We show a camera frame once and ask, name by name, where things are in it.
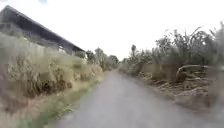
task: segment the vegetation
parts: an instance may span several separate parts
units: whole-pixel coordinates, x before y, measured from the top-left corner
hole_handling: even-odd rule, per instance
[[[107,56],[100,48],[95,50],[95,54],[90,50],[87,51],[88,63],[100,65],[103,71],[112,70],[118,66],[118,58],[115,55]]]
[[[26,120],[22,120],[19,123],[19,128],[43,128],[53,125],[55,120],[61,118],[73,109],[74,103],[76,103],[82,95],[93,88],[99,81],[93,79],[82,85],[77,91],[68,90],[64,93],[52,95],[51,98],[45,100],[43,109],[40,114],[34,118],[30,118],[30,115],[26,117]]]
[[[40,104],[41,113],[36,113],[35,118],[29,116],[34,121],[28,122],[31,123],[29,126],[35,122],[40,123],[37,126],[42,126],[60,115],[64,107],[73,104],[83,92],[96,84],[94,81],[102,73],[101,67],[95,63],[85,64],[79,57],[2,33],[0,61],[0,98],[6,112],[16,114],[21,108],[29,107],[28,102],[40,97],[49,99],[49,102],[55,101],[46,108]]]
[[[170,32],[157,40],[157,46],[151,50],[139,51],[133,45],[131,55],[122,61],[120,71],[138,76],[176,99],[188,92],[192,101],[199,96],[192,93],[198,93],[195,90],[199,89],[205,94],[200,102],[206,107],[210,106],[210,99],[214,100],[215,97],[214,93],[210,93],[214,78],[210,76],[217,75],[223,61],[224,29],[222,27],[218,32],[210,30],[210,33],[200,29],[197,28],[192,34],[182,34],[177,30]]]

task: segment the dry grass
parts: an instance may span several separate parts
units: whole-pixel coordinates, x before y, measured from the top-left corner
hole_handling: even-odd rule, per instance
[[[83,64],[78,57],[2,33],[0,62],[0,112],[7,110],[14,115],[30,100],[71,88],[78,91],[82,82],[102,72],[99,66]]]

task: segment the asphalt road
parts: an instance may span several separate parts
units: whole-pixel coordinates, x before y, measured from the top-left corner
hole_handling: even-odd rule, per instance
[[[85,95],[57,128],[224,128],[224,114],[195,114],[116,71]]]

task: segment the tall grass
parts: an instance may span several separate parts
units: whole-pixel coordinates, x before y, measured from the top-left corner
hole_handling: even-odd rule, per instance
[[[12,88],[34,97],[71,88],[75,81],[88,80],[101,72],[96,65],[24,39],[0,34],[1,75]]]
[[[221,59],[214,36],[199,28],[189,35],[171,32],[156,41],[157,47],[132,54],[123,62],[121,71],[144,75],[144,68],[148,67],[149,79],[176,81],[176,73],[182,66],[213,66],[217,58]]]

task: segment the tree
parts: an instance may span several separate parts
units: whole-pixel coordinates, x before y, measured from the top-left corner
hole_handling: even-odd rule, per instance
[[[94,56],[94,53],[93,53],[92,51],[88,50],[88,51],[86,52],[86,54],[87,54],[87,60],[88,60],[88,62],[89,62],[89,63],[95,63],[96,58],[95,58],[95,56]]]
[[[135,56],[136,49],[137,49],[136,46],[133,44],[133,45],[131,46],[132,56]]]
[[[116,68],[118,65],[118,58],[115,55],[110,55],[107,59],[107,66],[109,68]]]
[[[104,62],[106,60],[107,55],[103,52],[102,49],[97,48],[95,50],[95,58],[96,58],[97,63],[100,64],[100,63],[102,63],[102,62]]]
[[[103,70],[106,70],[107,55],[103,52],[102,49],[97,48],[95,50],[95,59],[96,59],[96,63],[99,64]]]
[[[86,53],[82,52],[82,51],[76,52],[75,55],[80,57],[80,58],[85,58],[86,57]]]

